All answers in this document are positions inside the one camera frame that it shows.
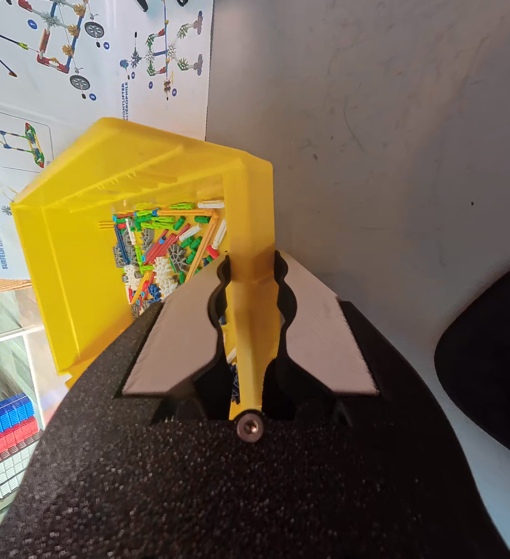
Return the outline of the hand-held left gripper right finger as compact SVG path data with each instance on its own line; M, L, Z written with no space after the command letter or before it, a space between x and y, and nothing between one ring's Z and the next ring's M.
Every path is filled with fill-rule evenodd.
M275 253L274 278L281 354L335 396L377 396L337 294L283 250Z

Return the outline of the stack of ribbed plastic trays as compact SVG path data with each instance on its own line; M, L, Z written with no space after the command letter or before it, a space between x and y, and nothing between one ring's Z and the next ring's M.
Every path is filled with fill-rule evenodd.
M0 401L0 502L20 487L41 434L26 394Z

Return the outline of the white building instruction sheet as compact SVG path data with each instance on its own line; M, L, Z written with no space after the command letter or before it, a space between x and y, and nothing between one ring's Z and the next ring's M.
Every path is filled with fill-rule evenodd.
M102 117L204 139L214 1L0 1L0 280L12 203Z

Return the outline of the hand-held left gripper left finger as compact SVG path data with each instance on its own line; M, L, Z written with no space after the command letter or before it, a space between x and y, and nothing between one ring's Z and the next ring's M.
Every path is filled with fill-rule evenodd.
M231 262L220 255L173 292L161 307L122 387L123 396L184 397L190 388L208 399L230 399L220 318L227 309Z

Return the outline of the pile of rods and connectors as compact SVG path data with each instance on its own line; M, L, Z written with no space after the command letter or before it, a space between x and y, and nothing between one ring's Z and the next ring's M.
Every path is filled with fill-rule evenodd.
M162 305L178 288L190 281L196 273L202 271L219 255L215 249L209 249L209 243L215 236L218 226L225 225L220 213L212 210L195 210L196 215L163 215L158 210L136 214L136 221L142 221L143 237L147 228L162 227L163 231L156 238L149 239L150 244L137 252L137 260L141 271L151 273L144 277L141 284L130 286L130 294L139 304L144 313L138 317L132 327L117 339L110 347L113 350L108 360L109 372L120 373L116 391L118 397L128 398L160 398L164 413L169 416L186 416L181 408L192 408L191 414L198 413L201 417L216 420L228 419L230 399L208 399L207 391L199 395L195 388L190 388L184 397L173 396L123 396L122 387L144 345L146 338L157 319ZM234 375L232 373L232 393L234 391Z

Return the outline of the yellow plastic bin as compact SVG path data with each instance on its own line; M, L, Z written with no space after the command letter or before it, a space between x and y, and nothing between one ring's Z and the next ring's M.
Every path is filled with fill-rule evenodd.
M222 200L207 212L193 267L223 220L228 255L226 351L237 349L240 403L262 409L265 371L278 351L273 167L245 151L104 117L61 153L12 206L55 366L72 386L131 324L116 269L113 215Z

